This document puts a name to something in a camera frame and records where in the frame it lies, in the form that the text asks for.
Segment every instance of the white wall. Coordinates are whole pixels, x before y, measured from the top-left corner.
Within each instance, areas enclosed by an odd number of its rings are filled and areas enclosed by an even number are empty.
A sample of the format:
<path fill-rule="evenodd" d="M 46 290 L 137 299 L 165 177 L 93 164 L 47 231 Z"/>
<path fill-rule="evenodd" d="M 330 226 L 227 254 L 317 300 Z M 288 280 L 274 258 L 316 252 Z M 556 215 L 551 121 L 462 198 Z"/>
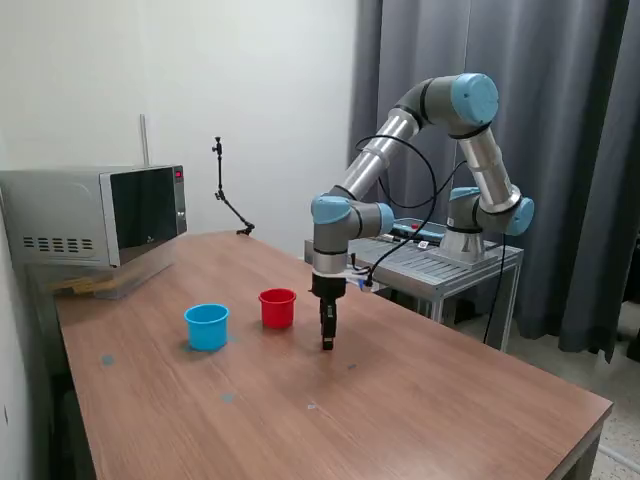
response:
<path fill-rule="evenodd" d="M 355 0 L 144 0 L 153 163 L 183 163 L 191 232 L 237 229 L 296 255 L 309 205 L 344 176 Z"/>
<path fill-rule="evenodd" d="M 131 0 L 1 0 L 0 128 L 15 168 L 142 162 Z"/>
<path fill-rule="evenodd" d="M 0 168 L 7 165 L 0 132 Z M 48 395 L 42 358 L 11 266 L 0 216 L 0 478 L 44 478 Z"/>
<path fill-rule="evenodd" d="M 14 167 L 185 166 L 191 232 L 241 225 L 296 255 L 348 155 L 357 0 L 4 0 L 0 128 Z"/>

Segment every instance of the blue joint cap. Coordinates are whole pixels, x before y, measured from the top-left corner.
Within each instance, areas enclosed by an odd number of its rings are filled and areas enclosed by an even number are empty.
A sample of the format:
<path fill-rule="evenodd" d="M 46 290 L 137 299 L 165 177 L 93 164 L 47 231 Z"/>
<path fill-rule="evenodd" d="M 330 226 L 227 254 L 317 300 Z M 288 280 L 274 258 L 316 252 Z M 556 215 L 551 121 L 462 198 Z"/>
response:
<path fill-rule="evenodd" d="M 344 197 L 318 196 L 311 202 L 313 223 L 326 225 L 336 223 L 351 212 L 349 199 Z"/>
<path fill-rule="evenodd" d="M 479 193 L 480 193 L 480 189 L 478 187 L 456 187 L 451 190 L 451 194 L 449 195 L 449 200 L 451 201 L 460 197 L 477 195 Z"/>
<path fill-rule="evenodd" d="M 391 207 L 386 203 L 378 203 L 377 205 L 380 209 L 380 234 L 389 233 L 396 220 L 393 215 L 393 210 L 391 210 Z"/>
<path fill-rule="evenodd" d="M 451 103 L 462 120 L 480 127 L 498 113 L 498 89 L 482 73 L 463 73 L 451 85 Z"/>
<path fill-rule="evenodd" d="M 534 211 L 535 204 L 533 200 L 529 197 L 524 197 L 516 207 L 504 233 L 511 236 L 522 235 L 531 225 Z"/>

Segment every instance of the black cable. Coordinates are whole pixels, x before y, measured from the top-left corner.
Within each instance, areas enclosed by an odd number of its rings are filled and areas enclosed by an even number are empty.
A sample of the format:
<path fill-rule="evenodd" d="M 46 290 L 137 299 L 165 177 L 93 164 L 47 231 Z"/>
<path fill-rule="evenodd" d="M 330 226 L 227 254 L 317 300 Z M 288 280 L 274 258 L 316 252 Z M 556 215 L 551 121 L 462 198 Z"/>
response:
<path fill-rule="evenodd" d="M 465 163 L 467 163 L 467 161 L 463 160 L 453 168 L 453 170 L 451 171 L 451 174 L 447 177 L 447 179 L 444 181 L 442 186 L 436 191 L 436 195 L 435 196 L 440 195 L 440 193 L 442 193 L 442 191 L 445 188 L 447 188 L 447 185 L 449 184 L 449 182 L 451 181 L 451 179 L 455 175 L 456 170 L 458 170 L 458 168 L 460 168 Z M 378 183 L 380 184 L 380 187 L 382 188 L 382 191 L 384 192 L 386 197 L 389 199 L 389 202 L 394 204 L 396 207 L 406 208 L 406 209 L 412 210 L 414 208 L 424 207 L 427 203 L 429 203 L 434 198 L 434 196 L 431 196 L 431 197 L 427 198 L 424 202 L 418 203 L 416 205 L 402 205 L 402 204 L 396 202 L 393 198 L 391 198 L 391 190 L 387 191 L 387 189 L 384 187 L 384 185 L 382 183 L 382 179 L 381 178 L 378 178 Z"/>
<path fill-rule="evenodd" d="M 397 251 L 398 249 L 402 248 L 403 246 L 405 246 L 407 243 L 409 243 L 411 240 L 413 240 L 414 238 L 416 238 L 418 236 L 418 234 L 420 233 L 420 230 L 422 230 L 424 228 L 424 226 L 427 224 L 427 222 L 431 219 L 431 217 L 433 216 L 433 212 L 436 209 L 436 202 L 438 200 L 438 184 L 436 183 L 436 174 L 433 171 L 433 167 L 431 166 L 431 164 L 429 163 L 429 160 L 427 160 L 427 158 L 422 154 L 422 152 L 420 152 L 420 150 L 418 150 L 416 147 L 414 147 L 413 145 L 411 145 L 409 142 L 407 142 L 406 140 L 403 140 L 401 138 L 396 138 L 392 135 L 370 135 L 368 137 L 364 137 L 360 140 L 358 140 L 358 142 L 356 142 L 355 148 L 358 147 L 358 145 L 360 145 L 362 142 L 367 141 L 367 140 L 371 140 L 374 138 L 389 138 L 391 140 L 395 140 L 396 142 L 404 145 L 405 147 L 411 149 L 416 155 L 418 155 L 422 161 L 427 165 L 427 168 L 429 169 L 429 174 L 431 175 L 431 184 L 433 187 L 433 202 L 431 202 L 431 209 L 429 210 L 429 213 L 427 215 L 427 218 L 424 219 L 424 221 L 422 222 L 422 224 L 420 225 L 420 227 L 415 230 L 411 235 L 409 235 L 404 241 L 398 243 L 398 245 L 396 245 L 395 247 L 387 250 L 378 260 L 376 260 L 376 262 L 371 266 L 371 269 L 369 270 L 369 274 L 367 275 L 367 279 L 364 282 L 366 286 L 370 287 L 371 285 L 373 285 L 373 272 L 376 270 L 376 268 L 378 268 L 378 265 L 380 265 L 380 263 L 387 258 L 389 255 L 391 255 L 393 252 Z"/>
<path fill-rule="evenodd" d="M 487 321 L 487 328 L 484 330 L 484 338 L 482 343 L 487 343 L 487 336 L 489 335 L 489 326 L 491 325 L 491 319 L 493 318 L 493 311 L 496 308 L 496 302 L 498 301 L 498 294 L 500 293 L 500 283 L 502 282 L 502 273 L 504 272 L 504 256 L 507 251 L 507 236 L 502 234 L 502 260 L 500 260 L 500 273 L 498 274 L 498 285 L 496 285 L 496 293 L 493 295 L 493 302 L 491 302 L 491 309 L 489 310 L 489 320 Z"/>

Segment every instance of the red cup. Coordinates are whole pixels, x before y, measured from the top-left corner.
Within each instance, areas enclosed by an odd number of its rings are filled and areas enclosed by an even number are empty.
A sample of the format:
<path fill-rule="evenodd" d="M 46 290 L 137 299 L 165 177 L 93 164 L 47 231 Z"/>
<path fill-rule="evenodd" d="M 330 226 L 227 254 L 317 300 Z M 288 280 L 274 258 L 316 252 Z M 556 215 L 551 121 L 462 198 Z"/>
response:
<path fill-rule="evenodd" d="M 258 296 L 262 304 L 262 324 L 269 328 L 287 328 L 293 323 L 295 292 L 286 288 L 265 290 Z"/>

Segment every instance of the blue cup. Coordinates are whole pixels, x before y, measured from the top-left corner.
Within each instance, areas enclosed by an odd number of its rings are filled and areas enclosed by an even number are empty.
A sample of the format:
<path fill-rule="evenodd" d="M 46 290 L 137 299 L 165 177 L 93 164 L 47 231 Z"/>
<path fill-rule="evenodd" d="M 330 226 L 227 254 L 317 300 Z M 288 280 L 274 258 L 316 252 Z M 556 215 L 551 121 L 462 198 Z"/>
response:
<path fill-rule="evenodd" d="M 227 343 L 229 309 L 224 305 L 206 303 L 184 312 L 189 329 L 189 345 L 194 350 L 211 352 Z"/>

